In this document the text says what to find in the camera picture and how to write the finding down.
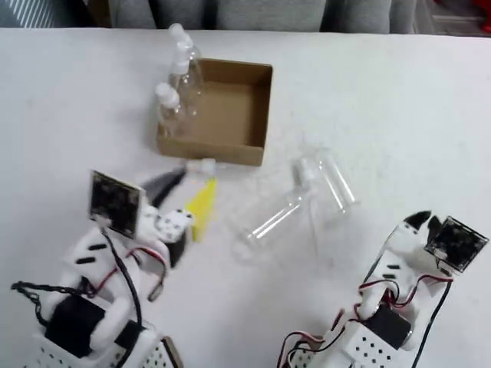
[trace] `white table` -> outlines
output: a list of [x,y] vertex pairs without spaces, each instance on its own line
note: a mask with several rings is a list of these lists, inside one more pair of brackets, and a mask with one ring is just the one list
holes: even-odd
[[[221,170],[218,219],[247,189],[285,186],[278,178],[306,143],[337,153],[362,205],[323,235],[318,259],[310,245],[285,245],[270,263],[240,265],[224,221],[213,223],[155,310],[186,367],[272,367],[289,331],[323,333],[356,301],[382,241],[410,213],[436,209],[491,236],[491,40],[193,37],[207,57],[275,68],[264,165]],[[140,180],[177,160],[156,152],[149,128],[153,87],[169,61],[164,31],[1,29],[0,45],[0,359],[13,367],[25,362],[35,319],[9,285],[56,282],[59,258],[90,225],[89,169]],[[490,258],[485,249],[455,283],[420,368],[491,360]]]

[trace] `bottle cap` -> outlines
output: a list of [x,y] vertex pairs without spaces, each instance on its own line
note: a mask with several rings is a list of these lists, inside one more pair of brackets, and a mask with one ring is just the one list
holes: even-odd
[[167,109],[175,109],[179,106],[179,94],[168,83],[159,83],[155,88],[155,94]]
[[179,23],[174,23],[169,27],[170,37],[174,40],[176,45],[180,45],[183,48],[192,48],[194,46],[191,37],[184,31],[184,28]]

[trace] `yellow object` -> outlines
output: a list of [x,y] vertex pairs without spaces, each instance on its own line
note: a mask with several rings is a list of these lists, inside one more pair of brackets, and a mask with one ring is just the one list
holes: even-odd
[[194,215],[193,240],[200,242],[208,225],[209,216],[215,205],[216,178],[208,180],[206,186],[201,189],[196,197],[187,204],[186,210]]

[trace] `white cap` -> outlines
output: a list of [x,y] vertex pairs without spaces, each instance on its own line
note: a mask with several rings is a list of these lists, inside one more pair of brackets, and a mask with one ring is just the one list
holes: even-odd
[[190,159],[186,162],[186,169],[193,173],[202,173],[209,177],[216,175],[215,159]]
[[184,28],[179,23],[174,23],[169,27],[170,37],[177,45],[181,45],[184,48],[192,48],[194,46],[191,37],[184,31]]
[[179,94],[168,83],[159,83],[155,88],[155,94],[167,109],[175,109],[179,106]]
[[174,51],[174,60],[170,67],[172,74],[184,75],[189,71],[189,52],[186,48],[177,45]]

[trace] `cardboard box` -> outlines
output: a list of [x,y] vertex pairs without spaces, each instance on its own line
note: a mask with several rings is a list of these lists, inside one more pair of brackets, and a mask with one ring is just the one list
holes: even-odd
[[268,130],[271,65],[202,59],[204,88],[186,136],[157,143],[163,155],[261,166]]

